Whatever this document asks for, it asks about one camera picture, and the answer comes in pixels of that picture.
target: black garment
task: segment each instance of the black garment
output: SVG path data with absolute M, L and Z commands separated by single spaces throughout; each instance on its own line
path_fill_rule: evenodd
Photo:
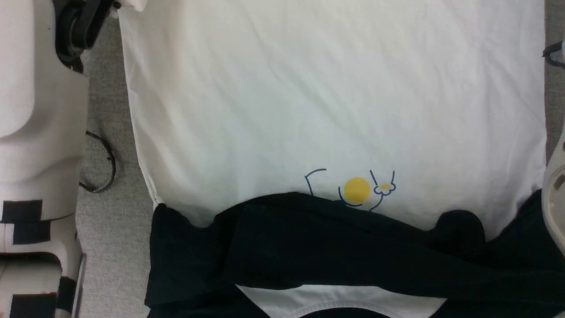
M 433 230 L 422 231 L 291 193 L 236 205 L 201 229 L 158 206 L 146 296 L 150 317 L 267 317 L 234 284 L 379 286 L 448 298 L 434 318 L 565 311 L 565 259 L 545 229 L 540 192 L 489 243 L 479 219 L 465 211 L 444 213 Z

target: white t-shirt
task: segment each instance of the white t-shirt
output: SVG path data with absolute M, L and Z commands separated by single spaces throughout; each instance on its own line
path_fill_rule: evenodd
M 492 239 L 542 185 L 543 0 L 167 0 L 120 24 L 149 192 L 197 225 L 299 191 L 422 229 L 467 209 Z

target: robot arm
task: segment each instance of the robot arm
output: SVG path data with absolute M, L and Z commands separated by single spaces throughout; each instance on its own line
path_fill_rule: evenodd
M 114 0 L 0 0 L 0 313 L 78 316 L 90 49 Z

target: floor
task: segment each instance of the floor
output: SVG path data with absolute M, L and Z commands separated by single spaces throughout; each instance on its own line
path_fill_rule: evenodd
M 547 43 L 565 36 L 565 1 L 547 0 Z M 125 89 L 119 23 L 109 19 L 92 52 L 85 56 L 90 76 L 89 129 L 105 136 L 118 157 L 112 188 L 99 195 L 81 190 L 77 225 L 88 254 L 82 318 L 147 316 L 152 202 L 139 170 Z M 557 144 L 565 117 L 565 71 L 546 70 L 548 153 Z M 99 184 L 110 174 L 104 149 L 87 142 L 83 173 Z

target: cartoon drawing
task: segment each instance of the cartoon drawing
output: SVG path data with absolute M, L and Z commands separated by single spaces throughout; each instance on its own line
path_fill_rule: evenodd
M 310 189 L 310 194 L 312 196 L 314 195 L 314 191 L 312 190 L 312 185 L 310 183 L 309 177 L 315 173 L 321 171 L 327 171 L 327 170 L 328 169 L 325 168 L 316 169 L 304 176 L 304 178 L 306 179 L 306 183 L 308 184 L 308 189 Z M 369 207 L 368 210 L 372 212 L 383 202 L 384 197 L 390 195 L 394 190 L 396 190 L 396 184 L 394 183 L 395 171 L 392 172 L 392 178 L 390 179 L 390 182 L 382 183 L 382 184 L 379 184 L 377 182 L 377 179 L 375 178 L 375 174 L 373 173 L 372 170 L 369 170 L 369 173 L 375 185 L 372 188 L 372 192 L 379 196 L 379 200 L 376 204 L 374 204 L 374 202 L 373 203 L 367 202 L 369 197 L 371 196 L 372 186 L 369 184 L 367 180 L 359 177 L 350 179 L 345 183 L 343 187 L 341 186 L 337 187 L 337 193 L 340 197 L 338 201 L 344 205 L 354 208 L 362 207 L 365 204 L 371 204 L 370 207 L 368 206 Z

